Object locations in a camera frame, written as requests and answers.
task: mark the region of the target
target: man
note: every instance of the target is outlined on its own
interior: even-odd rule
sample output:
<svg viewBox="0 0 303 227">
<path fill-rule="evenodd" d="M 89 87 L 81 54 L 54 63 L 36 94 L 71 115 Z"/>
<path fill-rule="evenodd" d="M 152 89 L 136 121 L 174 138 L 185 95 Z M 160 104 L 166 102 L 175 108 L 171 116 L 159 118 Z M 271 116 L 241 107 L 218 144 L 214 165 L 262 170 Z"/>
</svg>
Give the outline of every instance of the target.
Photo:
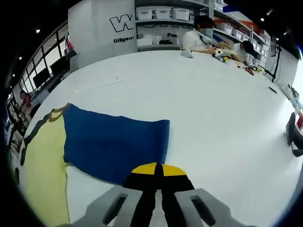
<svg viewBox="0 0 303 227">
<path fill-rule="evenodd" d="M 254 52 L 254 47 L 249 41 L 243 41 L 242 43 L 234 44 L 232 46 L 232 49 L 237 54 L 232 54 L 232 59 L 243 62 L 244 64 L 247 64 L 249 54 L 252 54 Z"/>
<path fill-rule="evenodd" d="M 214 54 L 217 48 L 212 47 L 200 33 L 201 29 L 213 29 L 214 21 L 208 16 L 196 16 L 194 29 L 183 35 L 182 49 L 200 53 Z M 230 47 L 227 43 L 220 42 L 218 48 Z"/>
</svg>

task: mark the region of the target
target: white table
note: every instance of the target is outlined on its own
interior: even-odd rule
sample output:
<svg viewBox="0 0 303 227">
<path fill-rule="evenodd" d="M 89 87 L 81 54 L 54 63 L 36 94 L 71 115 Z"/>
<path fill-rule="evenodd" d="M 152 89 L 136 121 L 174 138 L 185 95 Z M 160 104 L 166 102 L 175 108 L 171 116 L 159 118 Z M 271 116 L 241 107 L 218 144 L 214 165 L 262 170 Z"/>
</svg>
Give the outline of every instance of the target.
<svg viewBox="0 0 303 227">
<path fill-rule="evenodd" d="M 293 107 L 261 74 L 253 77 L 233 61 L 193 55 L 141 52 L 82 68 L 47 97 L 26 135 L 45 114 L 67 102 L 137 120 L 169 119 L 166 163 L 185 170 L 196 188 L 228 205 L 243 224 L 270 226 L 287 206 L 303 161 L 286 144 L 285 126 Z M 112 185 L 74 167 L 67 172 L 74 222 Z M 25 185 L 22 170 L 20 178 Z"/>
</svg>

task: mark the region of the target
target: window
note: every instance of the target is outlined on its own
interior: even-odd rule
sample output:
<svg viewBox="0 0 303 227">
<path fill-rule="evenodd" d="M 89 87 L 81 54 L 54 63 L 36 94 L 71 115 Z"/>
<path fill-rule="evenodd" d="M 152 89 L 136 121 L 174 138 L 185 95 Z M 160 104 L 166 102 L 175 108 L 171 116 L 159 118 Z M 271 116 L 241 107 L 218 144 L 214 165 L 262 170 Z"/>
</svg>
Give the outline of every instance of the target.
<svg viewBox="0 0 303 227">
<path fill-rule="evenodd" d="M 57 38 L 56 38 L 56 34 L 54 34 L 43 44 L 44 53 L 46 53 L 56 43 L 57 43 Z"/>
<path fill-rule="evenodd" d="M 60 50 L 61 50 L 62 56 L 64 56 L 65 40 L 63 40 L 63 41 L 60 43 Z"/>
<path fill-rule="evenodd" d="M 62 39 L 68 33 L 68 24 L 64 25 L 62 28 L 59 29 L 59 39 Z"/>
<path fill-rule="evenodd" d="M 27 71 L 30 73 L 32 70 L 34 70 L 34 64 L 33 61 L 30 61 L 27 67 Z"/>
<path fill-rule="evenodd" d="M 40 62 L 36 65 L 36 72 L 39 73 L 46 68 L 44 59 L 41 59 Z"/>
<path fill-rule="evenodd" d="M 29 86 L 31 86 L 30 85 L 30 82 L 32 82 L 32 85 L 33 85 L 33 88 L 31 88 L 31 92 L 33 91 L 33 89 L 34 90 L 36 90 L 37 88 L 36 88 L 36 86 L 35 86 L 35 83 L 34 83 L 34 81 L 33 81 L 33 78 L 36 76 L 36 72 L 35 71 L 32 71 L 30 74 L 29 74 L 29 79 L 27 79 L 27 81 L 25 82 L 25 85 L 26 86 L 28 86 L 28 84 L 29 84 Z"/>
<path fill-rule="evenodd" d="M 50 66 L 60 59 L 59 48 L 55 47 L 51 52 L 46 55 L 45 60 L 48 67 L 49 73 L 52 73 Z"/>
<path fill-rule="evenodd" d="M 27 88 L 24 85 L 23 79 L 20 80 L 20 87 L 21 87 L 21 90 L 27 92 Z"/>
<path fill-rule="evenodd" d="M 24 91 L 28 92 L 28 93 L 31 93 L 34 89 L 32 87 L 32 85 L 30 84 L 29 82 L 29 79 L 28 79 L 28 76 L 27 76 L 27 72 L 25 72 L 22 76 L 22 84 L 23 84 L 23 81 L 25 82 L 25 84 L 23 86 L 25 86 L 25 88 L 22 88 Z"/>
<path fill-rule="evenodd" d="M 40 62 L 41 58 L 42 58 L 42 49 L 40 48 L 34 56 L 35 66 L 37 66 L 37 64 Z"/>
</svg>

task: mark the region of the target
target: storage shelf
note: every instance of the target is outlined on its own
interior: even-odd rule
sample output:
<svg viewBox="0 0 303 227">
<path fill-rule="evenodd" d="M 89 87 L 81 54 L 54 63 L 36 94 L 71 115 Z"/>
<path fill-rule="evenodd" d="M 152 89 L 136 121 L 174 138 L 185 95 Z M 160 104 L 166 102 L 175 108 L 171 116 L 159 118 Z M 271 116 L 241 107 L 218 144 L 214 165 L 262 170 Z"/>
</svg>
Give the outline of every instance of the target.
<svg viewBox="0 0 303 227">
<path fill-rule="evenodd" d="M 228 34 L 228 33 L 226 33 L 225 31 L 222 31 L 222 30 L 220 30 L 220 29 L 218 29 L 218 28 L 214 28 L 214 32 L 218 32 L 218 33 L 220 33 L 220 34 L 222 34 L 222 35 L 226 35 L 226 36 L 230 37 L 230 38 L 233 39 L 233 40 L 237 40 L 237 41 L 239 41 L 239 42 L 242 42 L 241 39 L 238 39 L 238 38 L 236 38 L 235 36 L 233 36 L 233 35 L 231 35 L 231 34 Z"/>
<path fill-rule="evenodd" d="M 180 7 L 186 9 L 202 9 L 202 11 L 206 11 L 209 9 L 208 5 L 197 2 L 196 0 L 136 0 L 136 7 L 148 7 L 148 6 L 167 6 L 167 7 Z M 243 24 L 241 21 L 236 19 L 235 17 L 223 13 L 217 9 L 214 9 L 214 16 L 222 18 L 231 24 L 234 24 L 238 27 L 247 29 L 250 31 L 250 28 Z M 254 38 L 261 42 L 262 44 L 266 44 L 264 39 L 260 37 L 257 33 L 254 32 Z"/>
<path fill-rule="evenodd" d="M 254 50 L 256 53 L 261 54 L 259 51 Z M 262 54 L 261 54 L 262 55 Z"/>
<path fill-rule="evenodd" d="M 208 8 L 207 5 L 194 1 L 186 0 L 136 0 L 136 7 L 148 7 L 148 6 L 167 6 L 177 7 L 185 9 L 201 9 Z"/>
<path fill-rule="evenodd" d="M 194 22 L 185 20 L 173 20 L 173 19 L 147 19 L 136 20 L 137 25 L 158 25 L 158 24 L 170 24 L 170 25 L 186 25 L 193 26 Z"/>
<path fill-rule="evenodd" d="M 139 52 L 144 51 L 179 51 L 180 45 L 179 44 L 159 44 L 159 45 L 147 45 L 147 46 L 138 46 Z"/>
</svg>

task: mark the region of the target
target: blue cloth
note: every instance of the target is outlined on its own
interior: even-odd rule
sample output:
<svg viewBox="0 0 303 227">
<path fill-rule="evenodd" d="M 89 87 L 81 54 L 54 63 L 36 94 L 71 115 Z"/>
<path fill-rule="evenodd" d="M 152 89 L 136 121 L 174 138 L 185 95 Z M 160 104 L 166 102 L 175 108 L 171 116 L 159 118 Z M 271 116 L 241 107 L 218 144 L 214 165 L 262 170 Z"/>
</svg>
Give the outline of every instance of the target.
<svg viewBox="0 0 303 227">
<path fill-rule="evenodd" d="M 136 167 L 165 161 L 168 120 L 143 122 L 74 105 L 64 111 L 63 117 L 64 161 L 91 176 L 122 185 Z"/>
</svg>

